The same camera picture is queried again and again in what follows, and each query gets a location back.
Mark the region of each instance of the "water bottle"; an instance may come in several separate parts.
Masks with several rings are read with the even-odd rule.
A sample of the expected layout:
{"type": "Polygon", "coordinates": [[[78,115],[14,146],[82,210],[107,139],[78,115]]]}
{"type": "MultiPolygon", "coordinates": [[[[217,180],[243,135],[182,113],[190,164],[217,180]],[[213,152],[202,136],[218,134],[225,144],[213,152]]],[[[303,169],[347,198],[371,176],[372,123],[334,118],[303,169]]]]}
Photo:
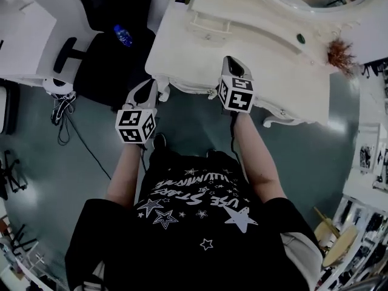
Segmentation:
{"type": "Polygon", "coordinates": [[[132,45],[132,37],[129,32],[122,28],[120,25],[114,26],[114,31],[116,33],[117,38],[127,47],[131,47],[132,45]]]}

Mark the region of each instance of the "black t-shirt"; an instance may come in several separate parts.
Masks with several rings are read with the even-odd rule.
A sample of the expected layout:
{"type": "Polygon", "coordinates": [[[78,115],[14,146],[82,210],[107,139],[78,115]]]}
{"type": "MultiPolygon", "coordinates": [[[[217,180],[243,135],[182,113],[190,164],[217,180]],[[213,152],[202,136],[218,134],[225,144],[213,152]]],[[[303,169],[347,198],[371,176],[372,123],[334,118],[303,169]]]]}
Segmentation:
{"type": "Polygon", "coordinates": [[[284,198],[263,204],[238,169],[190,158],[147,176],[147,193],[131,210],[101,199],[86,202],[66,256],[71,290],[101,261],[110,291],[309,290],[318,279],[304,269],[313,264],[319,272],[320,264],[302,216],[284,198]],[[293,240],[302,253],[286,243],[293,240]]]}

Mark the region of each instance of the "gray floor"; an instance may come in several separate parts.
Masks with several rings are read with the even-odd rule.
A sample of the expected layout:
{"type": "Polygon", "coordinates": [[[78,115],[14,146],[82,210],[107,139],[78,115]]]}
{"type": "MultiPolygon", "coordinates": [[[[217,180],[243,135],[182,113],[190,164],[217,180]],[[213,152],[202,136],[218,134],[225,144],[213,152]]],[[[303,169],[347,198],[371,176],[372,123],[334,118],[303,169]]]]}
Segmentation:
{"type": "MultiPolygon", "coordinates": [[[[53,272],[64,278],[63,257],[83,204],[89,198],[103,197],[109,180],[71,128],[70,143],[58,145],[58,127],[50,122],[52,107],[53,100],[43,89],[21,85],[17,131],[0,136],[0,149],[11,149],[21,160],[19,172],[28,181],[27,190],[10,193],[5,203],[11,223],[15,228],[27,224],[26,237],[40,240],[53,272]]],[[[318,222],[312,206],[332,216],[340,201],[352,162],[359,110],[358,87],[340,74],[331,77],[330,127],[274,124],[265,129],[261,123],[268,113],[256,107],[252,110],[286,194],[312,227],[318,222]]],[[[206,96],[172,89],[168,102],[158,107],[158,131],[181,154],[205,155],[207,149],[215,148],[232,155],[230,118],[220,113],[217,99],[209,101],[206,96]]],[[[79,98],[72,118],[112,174],[122,148],[115,114],[109,107],[79,98]]]]}

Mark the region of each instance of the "white star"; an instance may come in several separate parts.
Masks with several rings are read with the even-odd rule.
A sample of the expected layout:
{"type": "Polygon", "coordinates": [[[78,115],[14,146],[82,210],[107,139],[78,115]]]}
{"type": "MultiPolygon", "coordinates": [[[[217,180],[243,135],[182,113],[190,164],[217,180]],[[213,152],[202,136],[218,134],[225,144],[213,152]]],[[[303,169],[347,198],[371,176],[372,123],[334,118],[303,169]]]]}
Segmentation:
{"type": "Polygon", "coordinates": [[[155,210],[155,212],[158,215],[158,217],[155,219],[153,224],[161,223],[165,230],[167,230],[170,223],[179,222],[177,219],[171,216],[172,210],[165,213],[162,213],[159,210],[155,210]]]}
{"type": "Polygon", "coordinates": [[[240,231],[243,233],[247,232],[248,224],[254,224],[257,225],[256,221],[252,220],[248,217],[249,208],[245,207],[241,209],[239,212],[234,211],[231,208],[224,207],[227,213],[230,215],[230,219],[227,220],[226,224],[236,224],[240,231]]]}
{"type": "Polygon", "coordinates": [[[201,219],[203,219],[204,216],[207,216],[206,210],[204,210],[204,211],[199,210],[198,213],[196,214],[196,216],[199,216],[201,219]]]}
{"type": "Polygon", "coordinates": [[[150,215],[152,209],[154,208],[164,208],[162,205],[159,205],[161,199],[158,199],[157,201],[152,201],[149,199],[146,204],[140,206],[138,210],[145,209],[145,217],[148,218],[150,215]]]}
{"type": "Polygon", "coordinates": [[[193,175],[194,176],[194,173],[197,172],[197,170],[194,170],[194,168],[191,168],[190,170],[185,170],[185,176],[186,175],[193,175]]]}
{"type": "Polygon", "coordinates": [[[205,193],[206,191],[209,191],[209,189],[208,189],[207,187],[201,187],[201,188],[199,189],[199,192],[205,193]]]}
{"type": "Polygon", "coordinates": [[[212,242],[213,242],[212,239],[211,239],[211,240],[206,240],[206,239],[204,238],[204,242],[203,242],[202,244],[199,244],[199,245],[200,245],[203,249],[205,249],[205,251],[206,251],[206,250],[209,249],[209,248],[213,248],[212,242]]]}

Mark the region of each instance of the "sneaker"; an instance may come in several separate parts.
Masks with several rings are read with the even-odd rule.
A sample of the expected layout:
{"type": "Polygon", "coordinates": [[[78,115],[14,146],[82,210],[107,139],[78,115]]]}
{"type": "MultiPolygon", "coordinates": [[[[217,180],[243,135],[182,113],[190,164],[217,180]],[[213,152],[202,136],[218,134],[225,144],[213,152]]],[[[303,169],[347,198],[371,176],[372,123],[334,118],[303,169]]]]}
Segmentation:
{"type": "Polygon", "coordinates": [[[167,141],[165,136],[162,133],[157,133],[152,140],[152,146],[154,149],[164,149],[167,147],[167,141]]]}
{"type": "Polygon", "coordinates": [[[217,152],[215,149],[210,149],[210,150],[208,150],[208,151],[206,152],[206,157],[209,158],[209,156],[211,156],[212,153],[215,153],[215,152],[217,152]]]}

